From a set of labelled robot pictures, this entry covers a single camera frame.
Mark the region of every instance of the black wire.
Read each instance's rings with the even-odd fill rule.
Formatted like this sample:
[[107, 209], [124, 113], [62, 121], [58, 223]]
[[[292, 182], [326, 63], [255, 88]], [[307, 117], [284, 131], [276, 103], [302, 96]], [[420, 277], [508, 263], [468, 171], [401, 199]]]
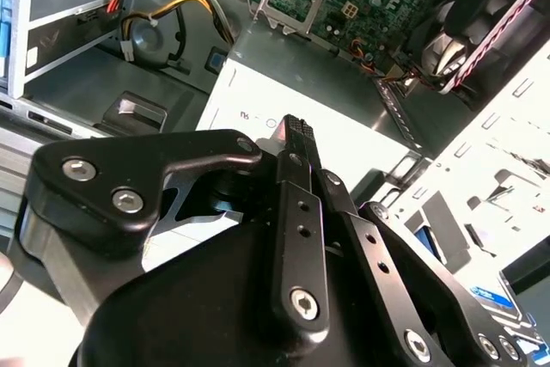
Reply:
[[180, 31], [175, 34], [176, 39], [180, 42], [180, 45], [178, 46], [178, 50], [176, 53], [170, 53], [168, 55], [168, 59], [172, 60], [174, 62], [177, 62], [180, 60], [181, 56], [183, 56], [183, 52], [186, 49], [186, 43], [187, 43], [187, 28], [186, 28], [186, 21], [183, 18], [183, 12], [181, 11], [181, 8], [177, 8], [175, 10], [176, 19], [178, 20], [178, 27], [180, 28]]

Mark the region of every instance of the cooling fan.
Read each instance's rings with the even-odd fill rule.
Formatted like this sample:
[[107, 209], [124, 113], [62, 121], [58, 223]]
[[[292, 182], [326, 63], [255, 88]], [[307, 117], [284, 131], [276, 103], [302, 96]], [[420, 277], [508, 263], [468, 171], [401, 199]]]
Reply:
[[467, 64], [452, 88], [471, 108], [479, 107], [504, 86], [529, 48], [546, 41], [549, 19], [550, 0], [433, 0], [402, 51], [434, 89]]
[[489, 34], [508, 0], [443, 0], [412, 32], [406, 49], [426, 75], [456, 71]]

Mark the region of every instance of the white metal panel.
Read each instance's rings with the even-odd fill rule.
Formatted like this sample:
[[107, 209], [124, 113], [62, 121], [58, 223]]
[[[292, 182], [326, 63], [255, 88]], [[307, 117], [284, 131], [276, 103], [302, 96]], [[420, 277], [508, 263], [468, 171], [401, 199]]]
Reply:
[[[286, 114], [314, 129], [323, 168], [332, 170], [349, 191], [372, 169], [389, 172], [409, 151], [330, 107], [228, 60], [197, 129], [236, 129], [254, 141], [269, 138]], [[381, 113], [380, 122], [388, 117]]]

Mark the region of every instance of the screw hole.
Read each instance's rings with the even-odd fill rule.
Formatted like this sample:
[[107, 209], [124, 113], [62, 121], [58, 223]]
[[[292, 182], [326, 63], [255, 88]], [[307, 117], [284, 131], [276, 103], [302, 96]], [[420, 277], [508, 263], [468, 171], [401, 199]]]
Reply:
[[380, 271], [386, 273], [386, 274], [389, 274], [389, 268], [386, 264], [384, 264], [383, 262], [379, 262], [378, 263], [378, 268], [380, 268]]
[[298, 225], [298, 232], [304, 238], [310, 238], [311, 237], [311, 232], [309, 231], [309, 229], [307, 229], [303, 225]]
[[290, 154], [290, 159], [299, 167], [302, 166], [302, 160], [300, 159], [300, 156], [296, 154]]
[[252, 145], [245, 138], [238, 138], [237, 144], [246, 152], [252, 152]]
[[308, 206], [305, 202], [303, 202], [303, 201], [298, 202], [298, 206], [299, 206], [300, 209], [301, 209], [302, 211], [304, 211], [304, 212], [309, 211], [309, 206]]

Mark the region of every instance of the blue sticker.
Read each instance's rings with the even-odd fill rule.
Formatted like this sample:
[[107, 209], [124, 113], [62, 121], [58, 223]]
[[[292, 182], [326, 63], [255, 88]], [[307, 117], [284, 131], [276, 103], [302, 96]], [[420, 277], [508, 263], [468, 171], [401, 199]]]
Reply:
[[531, 354], [531, 358], [537, 365], [544, 365], [550, 363], [550, 351], [548, 346], [543, 344], [538, 352]]
[[473, 292], [473, 294], [475, 294], [478, 297], [485, 298], [486, 300], [489, 300], [489, 301], [493, 301], [494, 303], [498, 305], [502, 305], [503, 307], [507, 307], [509, 309], [514, 308], [514, 304], [512, 304], [512, 302], [508, 298], [502, 297], [499, 294], [495, 294], [494, 292], [484, 290], [483, 288], [480, 288], [480, 287], [472, 287], [470, 290]]

